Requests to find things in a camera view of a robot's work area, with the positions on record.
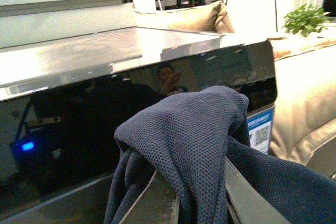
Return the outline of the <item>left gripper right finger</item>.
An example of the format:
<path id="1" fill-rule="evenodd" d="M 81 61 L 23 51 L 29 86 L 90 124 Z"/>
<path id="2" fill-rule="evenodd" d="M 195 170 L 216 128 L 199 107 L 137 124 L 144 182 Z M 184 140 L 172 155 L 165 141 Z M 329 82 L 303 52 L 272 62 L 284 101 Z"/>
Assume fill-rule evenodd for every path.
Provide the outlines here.
<path id="1" fill-rule="evenodd" d="M 225 160 L 225 185 L 229 223 L 289 223 L 228 158 Z"/>

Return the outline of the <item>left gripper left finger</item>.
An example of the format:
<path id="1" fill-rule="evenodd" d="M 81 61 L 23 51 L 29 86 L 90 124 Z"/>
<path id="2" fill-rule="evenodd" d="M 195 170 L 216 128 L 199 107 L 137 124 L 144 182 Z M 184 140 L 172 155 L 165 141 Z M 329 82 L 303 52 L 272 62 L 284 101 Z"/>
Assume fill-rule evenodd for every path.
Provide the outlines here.
<path id="1" fill-rule="evenodd" d="M 122 224 L 178 223 L 180 198 L 165 178 L 155 171 L 144 191 L 120 221 Z"/>

